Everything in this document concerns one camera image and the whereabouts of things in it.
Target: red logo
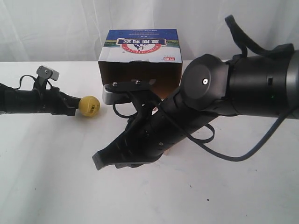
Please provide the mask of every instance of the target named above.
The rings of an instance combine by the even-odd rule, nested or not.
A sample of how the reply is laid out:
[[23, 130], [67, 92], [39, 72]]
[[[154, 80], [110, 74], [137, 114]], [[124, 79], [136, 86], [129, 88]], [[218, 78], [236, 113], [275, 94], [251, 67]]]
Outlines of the red logo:
[[159, 44], [159, 43], [148, 44], [148, 47], [146, 47], [144, 49], [139, 48], [139, 50], [135, 50], [134, 48], [136, 48], [136, 46], [134, 46], [133, 44], [123, 43], [121, 46], [124, 50], [134, 53], [134, 54], [147, 54], [147, 53], [151, 53], [156, 50], [159, 50], [161, 47], [161, 44]]
[[174, 61], [175, 57], [164, 57], [164, 61]]

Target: small yellow ball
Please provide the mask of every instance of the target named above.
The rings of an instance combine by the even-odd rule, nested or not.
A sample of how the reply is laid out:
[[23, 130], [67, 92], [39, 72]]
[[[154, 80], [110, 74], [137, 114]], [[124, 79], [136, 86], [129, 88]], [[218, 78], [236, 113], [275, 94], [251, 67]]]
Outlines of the small yellow ball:
[[100, 109], [100, 102], [96, 97], [87, 96], [79, 101], [79, 111], [87, 117], [95, 116]]

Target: white curtain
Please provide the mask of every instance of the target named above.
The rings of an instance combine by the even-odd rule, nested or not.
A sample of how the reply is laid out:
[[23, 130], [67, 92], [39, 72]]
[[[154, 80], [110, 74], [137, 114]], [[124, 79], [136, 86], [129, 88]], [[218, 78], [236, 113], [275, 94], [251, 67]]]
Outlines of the white curtain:
[[176, 28], [184, 60], [239, 52], [234, 15], [262, 47], [299, 48], [299, 0], [0, 0], [0, 61], [96, 61], [110, 29]]

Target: white table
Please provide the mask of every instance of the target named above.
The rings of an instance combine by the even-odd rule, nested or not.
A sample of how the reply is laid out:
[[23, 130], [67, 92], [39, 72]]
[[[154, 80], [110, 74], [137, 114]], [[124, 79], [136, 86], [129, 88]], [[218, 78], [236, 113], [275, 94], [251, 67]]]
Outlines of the white table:
[[[21, 75], [34, 75], [41, 64], [60, 72], [52, 84], [61, 91], [101, 100], [97, 62], [0, 63], [0, 82], [17, 86]], [[25, 79], [23, 87], [32, 83]], [[133, 107], [122, 105], [120, 111], [130, 114]], [[241, 155], [273, 121], [218, 118], [209, 145]], [[298, 223], [299, 121], [283, 123], [260, 152], [240, 163], [184, 140], [155, 163], [97, 171], [91, 156], [126, 122], [103, 104], [94, 119], [1, 115], [0, 224]]]

